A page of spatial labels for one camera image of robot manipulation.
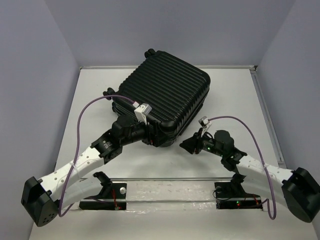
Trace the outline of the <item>black hard-shell suitcase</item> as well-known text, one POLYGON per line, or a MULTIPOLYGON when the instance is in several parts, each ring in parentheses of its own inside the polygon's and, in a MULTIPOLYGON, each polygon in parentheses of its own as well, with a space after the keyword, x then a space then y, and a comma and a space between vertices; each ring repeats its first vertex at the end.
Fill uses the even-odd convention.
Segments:
POLYGON ((210 76, 203 70, 165 51, 150 48, 141 63, 114 91, 112 110, 118 115, 135 116, 127 98, 149 104, 147 121, 159 123, 167 134, 160 147, 169 147, 182 135, 200 111, 210 90, 210 76))

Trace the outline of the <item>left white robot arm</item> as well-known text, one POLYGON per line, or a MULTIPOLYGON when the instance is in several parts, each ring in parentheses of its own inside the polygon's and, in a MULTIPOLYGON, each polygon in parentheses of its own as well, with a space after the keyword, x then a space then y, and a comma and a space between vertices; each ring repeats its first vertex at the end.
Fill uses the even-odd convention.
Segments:
POLYGON ((26 180, 21 204, 35 225, 43 227, 55 217, 63 217, 82 199, 108 196, 112 181, 105 173, 98 171, 87 179, 83 177, 118 157, 124 146, 143 142, 160 147, 167 139, 157 122, 136 121, 131 116, 121 115, 84 152, 77 150, 72 161, 39 179, 32 176, 26 180))

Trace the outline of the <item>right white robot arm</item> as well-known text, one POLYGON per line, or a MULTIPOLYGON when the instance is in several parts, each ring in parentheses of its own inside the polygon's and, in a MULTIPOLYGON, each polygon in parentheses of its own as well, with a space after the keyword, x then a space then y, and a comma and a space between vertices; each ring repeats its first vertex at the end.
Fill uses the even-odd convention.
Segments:
POLYGON ((213 136, 199 130, 179 146, 190 154, 206 151, 219 156, 223 167, 234 173, 230 190, 235 196, 259 195, 283 205, 305 223, 311 223, 320 211, 320 185, 306 169, 264 164, 236 148, 226 130, 213 136))

